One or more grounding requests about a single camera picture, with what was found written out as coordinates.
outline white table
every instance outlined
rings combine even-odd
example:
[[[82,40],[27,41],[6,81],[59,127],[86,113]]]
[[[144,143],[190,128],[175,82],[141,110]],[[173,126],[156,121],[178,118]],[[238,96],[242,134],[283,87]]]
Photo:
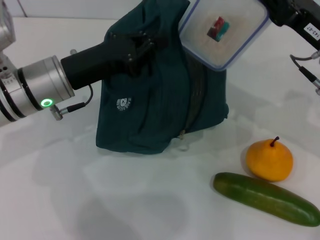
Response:
[[[113,20],[15,18],[5,53],[17,67],[59,59],[102,42]],[[95,145],[100,83],[88,107],[57,122],[49,110],[0,129],[0,238],[3,240],[318,240],[294,225],[214,192],[219,172],[246,174],[245,149],[280,136],[294,170],[279,185],[320,207],[320,97],[289,54],[314,49],[270,25],[227,74],[229,118],[153,156]],[[307,62],[320,76],[318,61]],[[59,104],[89,96],[84,88]]]

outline plastic container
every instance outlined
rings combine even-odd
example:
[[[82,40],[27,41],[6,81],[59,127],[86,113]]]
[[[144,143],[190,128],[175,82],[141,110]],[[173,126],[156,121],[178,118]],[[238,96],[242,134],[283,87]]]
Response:
[[[222,17],[229,29],[217,42],[207,35]],[[180,25],[183,47],[215,71],[223,71],[269,25],[267,9],[258,0],[197,0]]]

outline fruit stem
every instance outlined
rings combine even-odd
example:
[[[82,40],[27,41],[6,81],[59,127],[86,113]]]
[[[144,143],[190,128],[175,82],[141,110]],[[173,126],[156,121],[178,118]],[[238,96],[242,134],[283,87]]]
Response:
[[[279,139],[280,139],[280,137],[278,137],[278,136],[275,139],[273,139],[273,141],[270,143],[270,146],[274,147],[275,146],[275,142],[278,141]]]

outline logo patch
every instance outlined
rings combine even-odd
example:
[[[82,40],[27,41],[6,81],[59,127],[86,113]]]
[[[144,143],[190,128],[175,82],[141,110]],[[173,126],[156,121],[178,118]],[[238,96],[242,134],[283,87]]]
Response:
[[[131,97],[128,98],[120,98],[116,101],[116,108],[119,111],[125,111],[129,108],[130,104],[131,104]]]

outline green cucumber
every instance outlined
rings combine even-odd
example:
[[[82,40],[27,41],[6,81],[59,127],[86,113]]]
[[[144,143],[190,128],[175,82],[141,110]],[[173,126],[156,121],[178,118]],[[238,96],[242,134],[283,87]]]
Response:
[[[215,175],[213,187],[229,199],[291,223],[307,227],[320,225],[320,211],[315,205],[263,180],[222,172]]]

